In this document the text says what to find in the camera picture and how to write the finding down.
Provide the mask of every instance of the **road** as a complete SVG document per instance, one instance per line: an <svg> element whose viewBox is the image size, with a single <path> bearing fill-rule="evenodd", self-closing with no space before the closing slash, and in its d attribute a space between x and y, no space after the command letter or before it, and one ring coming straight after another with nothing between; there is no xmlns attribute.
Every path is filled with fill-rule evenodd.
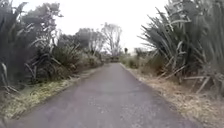
<svg viewBox="0 0 224 128"><path fill-rule="evenodd" d="M120 64L103 67L9 128L201 128Z"/></svg>

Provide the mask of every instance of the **dry grass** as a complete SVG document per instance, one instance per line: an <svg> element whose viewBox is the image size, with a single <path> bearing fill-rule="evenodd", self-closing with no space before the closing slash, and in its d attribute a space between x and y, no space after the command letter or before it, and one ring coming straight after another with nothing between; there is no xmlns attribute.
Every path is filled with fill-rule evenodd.
<svg viewBox="0 0 224 128"><path fill-rule="evenodd" d="M201 122L205 128L224 128L224 103L211 100L205 94L190 92L185 86L174 82L143 75L139 70L128 70L173 103L184 117Z"/></svg>
<svg viewBox="0 0 224 128"><path fill-rule="evenodd" d="M33 88L26 88L19 92L20 94L9 94L5 102L0 105L0 113L9 119L18 118L25 111L30 110L69 86L75 85L74 83L78 80L90 76L97 70L99 68L82 72L69 80L50 82Z"/></svg>

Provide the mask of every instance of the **overcast sky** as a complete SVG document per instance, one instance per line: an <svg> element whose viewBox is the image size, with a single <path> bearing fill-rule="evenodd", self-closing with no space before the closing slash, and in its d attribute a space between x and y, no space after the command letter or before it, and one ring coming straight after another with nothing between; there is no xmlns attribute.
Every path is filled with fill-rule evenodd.
<svg viewBox="0 0 224 128"><path fill-rule="evenodd" d="M141 47L141 25L149 22L147 15L156 16L155 7L164 10L168 0L14 0L14 5L29 2L25 10L35 9L44 2L59 2L61 14L58 28L66 34L75 34L79 28L100 28L103 23L119 25L123 32L121 44L130 51Z"/></svg>

